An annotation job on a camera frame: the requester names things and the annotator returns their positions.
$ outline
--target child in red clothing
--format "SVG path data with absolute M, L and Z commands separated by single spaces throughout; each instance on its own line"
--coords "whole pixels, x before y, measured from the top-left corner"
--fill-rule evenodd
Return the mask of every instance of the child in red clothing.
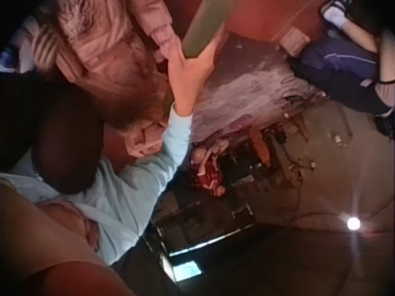
M 226 191 L 221 185 L 222 174 L 217 159 L 228 146 L 227 140 L 217 140 L 211 148 L 199 146 L 191 154 L 191 163 L 196 172 L 198 186 L 209 190 L 216 197 L 221 197 Z

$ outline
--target light blue shirt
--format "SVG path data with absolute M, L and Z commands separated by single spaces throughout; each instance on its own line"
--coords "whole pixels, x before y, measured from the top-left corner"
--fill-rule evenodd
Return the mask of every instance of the light blue shirt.
M 136 245 L 143 234 L 158 196 L 173 178 L 188 150 L 192 115 L 179 117 L 170 112 L 168 128 L 162 135 L 162 150 L 143 157 L 116 175 L 107 159 L 100 161 L 93 185 L 79 194 L 62 195 L 84 215 L 98 222 L 98 255 L 111 265 Z M 31 156 L 24 156 L 15 169 L 0 174 L 33 203 L 54 199 L 60 194 L 40 181 Z

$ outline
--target white sock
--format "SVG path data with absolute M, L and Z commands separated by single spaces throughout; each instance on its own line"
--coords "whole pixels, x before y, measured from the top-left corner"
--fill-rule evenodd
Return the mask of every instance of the white sock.
M 334 24 L 336 27 L 341 29 L 341 26 L 343 26 L 344 23 L 348 22 L 349 20 L 346 18 L 344 15 L 344 12 L 338 9 L 337 7 L 329 7 L 323 14 L 323 17 L 325 20 L 328 22 L 331 22 Z

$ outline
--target hand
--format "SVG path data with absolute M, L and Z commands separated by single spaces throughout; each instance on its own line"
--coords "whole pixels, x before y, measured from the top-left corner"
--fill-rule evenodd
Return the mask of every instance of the hand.
M 214 69 L 214 54 L 221 40 L 216 34 L 195 59 L 186 59 L 181 41 L 175 36 L 170 45 L 168 78 L 175 99 L 175 111 L 185 117 L 193 113 L 198 94 Z
M 39 72 L 48 72 L 55 66 L 60 36 L 48 25 L 44 25 L 31 44 L 33 59 Z

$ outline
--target green object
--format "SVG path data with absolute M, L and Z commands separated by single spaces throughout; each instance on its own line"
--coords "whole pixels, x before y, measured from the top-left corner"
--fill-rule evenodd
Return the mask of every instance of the green object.
M 189 25 L 183 40 L 183 52 L 186 58 L 197 57 L 213 38 L 215 32 L 227 19 L 235 0 L 203 0 Z M 164 100 L 164 113 L 169 114 L 174 102 L 171 92 Z

